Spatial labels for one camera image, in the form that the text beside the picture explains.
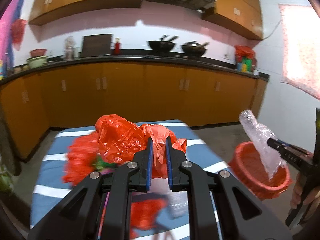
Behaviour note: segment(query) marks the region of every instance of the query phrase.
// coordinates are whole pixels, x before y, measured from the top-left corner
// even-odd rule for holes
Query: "metal bolt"
[[[182,162],[182,166],[185,168],[190,168],[192,166],[192,163],[189,161],[184,161]]]
[[[223,171],[220,171],[220,175],[223,178],[228,178],[228,177],[230,177],[230,172],[223,170]]]
[[[100,174],[97,171],[93,171],[93,172],[90,173],[90,178],[91,179],[97,179],[97,178],[99,178],[99,176],[100,176]]]
[[[137,167],[138,165],[137,165],[137,163],[135,163],[135,162],[129,162],[129,163],[127,164],[127,166],[128,166],[128,168],[133,169],[133,168]]]

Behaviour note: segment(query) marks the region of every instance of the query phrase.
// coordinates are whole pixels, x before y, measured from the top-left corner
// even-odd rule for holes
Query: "human hand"
[[[297,205],[301,202],[301,194],[302,194],[303,186],[301,185],[301,173],[299,172],[297,175],[296,184],[294,185],[292,198],[290,201],[290,206],[293,209],[297,208]],[[308,194],[306,199],[303,201],[303,205],[308,205],[313,202],[316,198],[320,197],[320,187],[316,187]]]

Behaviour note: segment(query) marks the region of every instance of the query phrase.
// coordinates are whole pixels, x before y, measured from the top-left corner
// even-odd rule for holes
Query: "green bowl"
[[[41,67],[47,62],[47,56],[33,57],[27,60],[30,68]]]

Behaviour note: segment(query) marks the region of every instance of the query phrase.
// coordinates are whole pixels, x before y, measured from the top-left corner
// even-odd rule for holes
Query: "red bottle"
[[[113,51],[113,55],[120,55],[120,47],[121,47],[120,38],[116,38],[115,49]]]

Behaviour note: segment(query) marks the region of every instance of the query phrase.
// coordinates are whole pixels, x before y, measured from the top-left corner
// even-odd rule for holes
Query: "white wall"
[[[310,5],[308,0],[260,0],[260,3],[265,37],[281,20],[279,3]],[[284,58],[282,24],[270,38],[253,49],[258,70],[270,75],[258,121],[271,128],[280,139],[313,152],[316,107],[320,107],[320,101],[291,85],[280,83]]]
[[[28,19],[33,0],[25,0],[21,18]],[[42,27],[28,25],[20,51],[14,49],[14,64],[21,65],[32,49],[45,48],[47,55],[62,55],[64,39],[73,36],[81,47],[85,35],[112,33],[121,39],[123,49],[148,49],[147,41],[158,40],[163,34],[178,35],[175,52],[188,41],[210,42],[206,57],[234,63],[234,45],[247,45],[247,39],[218,25],[201,20],[196,11],[186,8],[143,2],[141,8],[105,9],[72,15]],[[230,59],[225,59],[228,52]]]

